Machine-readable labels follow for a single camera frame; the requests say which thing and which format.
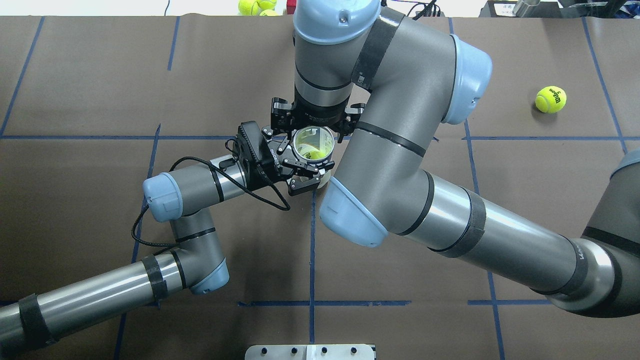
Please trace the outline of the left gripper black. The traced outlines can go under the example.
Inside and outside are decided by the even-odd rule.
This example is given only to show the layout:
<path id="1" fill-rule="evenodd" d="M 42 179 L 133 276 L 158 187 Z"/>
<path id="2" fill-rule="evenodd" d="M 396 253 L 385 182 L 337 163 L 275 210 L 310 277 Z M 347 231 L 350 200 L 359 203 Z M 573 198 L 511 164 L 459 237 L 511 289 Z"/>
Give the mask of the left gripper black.
<path id="1" fill-rule="evenodd" d="M 285 158 L 282 166 L 278 165 L 278 157 L 299 157 L 293 145 L 297 132 L 298 129 L 278 133 L 270 126 L 263 126 L 262 134 L 260 131 L 244 132 L 244 175 L 247 189 L 267 187 L 268 181 L 265 179 L 271 183 L 288 180 L 288 194 L 297 196 L 322 188 L 329 182 L 334 161 L 312 165 Z"/>

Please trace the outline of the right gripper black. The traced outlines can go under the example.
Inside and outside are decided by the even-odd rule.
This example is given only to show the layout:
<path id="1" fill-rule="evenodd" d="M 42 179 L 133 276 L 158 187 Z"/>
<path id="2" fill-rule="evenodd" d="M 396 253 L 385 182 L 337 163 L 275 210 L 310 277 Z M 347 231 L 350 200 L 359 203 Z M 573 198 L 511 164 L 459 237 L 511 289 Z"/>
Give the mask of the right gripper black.
<path id="1" fill-rule="evenodd" d="M 338 105 L 320 106 L 302 98 L 289 104 L 287 100 L 275 96 L 270 105 L 270 135 L 286 134 L 292 139 L 293 132 L 308 126 L 328 127 L 337 134 L 338 143 L 350 136 L 366 107 L 356 103 L 347 107 L 348 100 Z"/>

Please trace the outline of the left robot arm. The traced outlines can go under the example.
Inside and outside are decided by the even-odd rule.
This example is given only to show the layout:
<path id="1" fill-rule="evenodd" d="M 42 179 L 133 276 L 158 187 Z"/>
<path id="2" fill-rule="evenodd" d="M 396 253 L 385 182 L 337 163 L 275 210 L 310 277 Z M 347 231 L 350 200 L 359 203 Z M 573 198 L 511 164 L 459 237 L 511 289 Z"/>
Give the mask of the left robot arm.
<path id="1" fill-rule="evenodd" d="M 180 157 L 217 157 L 224 139 L 164 133 L 140 138 L 1 140 L 1 305 L 129 265 L 155 252 L 132 239 L 142 182 Z M 158 305 L 110 317 L 19 360 L 233 359 L 251 337 L 307 340 L 302 306 L 258 320 L 239 300 L 306 299 L 314 194 L 284 212 L 244 194 L 212 208 L 231 280 L 208 295 L 179 291 Z"/>

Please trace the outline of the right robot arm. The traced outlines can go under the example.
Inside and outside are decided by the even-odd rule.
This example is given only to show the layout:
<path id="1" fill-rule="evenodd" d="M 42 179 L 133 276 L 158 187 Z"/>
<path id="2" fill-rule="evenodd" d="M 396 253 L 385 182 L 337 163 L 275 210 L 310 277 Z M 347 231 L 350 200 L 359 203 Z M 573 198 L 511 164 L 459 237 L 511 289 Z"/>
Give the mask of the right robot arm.
<path id="1" fill-rule="evenodd" d="M 379 0 L 299 0 L 294 129 L 333 126 L 370 93 L 320 218 L 368 248 L 393 233 L 529 287 L 585 317 L 639 313 L 639 150 L 626 153 L 579 238 L 567 238 L 420 166 L 441 124 L 470 116 L 492 60 Z"/>

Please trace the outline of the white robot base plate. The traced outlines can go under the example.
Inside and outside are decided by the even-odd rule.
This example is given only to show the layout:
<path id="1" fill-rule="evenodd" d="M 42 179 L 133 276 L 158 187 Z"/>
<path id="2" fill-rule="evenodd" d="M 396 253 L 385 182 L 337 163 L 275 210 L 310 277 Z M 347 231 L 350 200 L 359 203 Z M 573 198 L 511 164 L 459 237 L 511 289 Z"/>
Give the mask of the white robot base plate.
<path id="1" fill-rule="evenodd" d="M 258 344 L 250 346 L 245 360 L 377 360 L 374 345 L 338 344 Z"/>

